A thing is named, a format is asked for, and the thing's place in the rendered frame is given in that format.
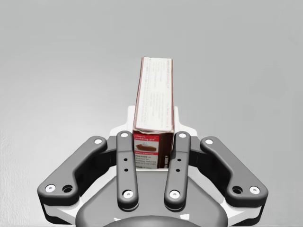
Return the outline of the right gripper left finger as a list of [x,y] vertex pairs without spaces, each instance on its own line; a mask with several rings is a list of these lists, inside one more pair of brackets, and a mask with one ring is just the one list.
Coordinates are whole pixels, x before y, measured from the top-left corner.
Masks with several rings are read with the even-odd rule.
[[117,214],[139,205],[133,135],[135,106],[108,139],[88,138],[38,187],[44,214]]

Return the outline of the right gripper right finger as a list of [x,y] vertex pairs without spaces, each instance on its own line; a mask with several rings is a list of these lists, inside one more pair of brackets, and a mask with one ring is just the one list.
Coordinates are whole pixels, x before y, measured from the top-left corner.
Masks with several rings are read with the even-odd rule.
[[164,203],[172,211],[196,214],[262,214],[266,186],[215,136],[199,139],[179,121],[174,108],[175,137]]

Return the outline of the red and white carton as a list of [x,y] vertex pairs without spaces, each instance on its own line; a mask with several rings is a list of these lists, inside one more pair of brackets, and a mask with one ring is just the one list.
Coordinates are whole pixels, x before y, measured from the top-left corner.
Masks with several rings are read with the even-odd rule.
[[142,57],[133,122],[137,168],[168,168],[174,138],[172,59]]

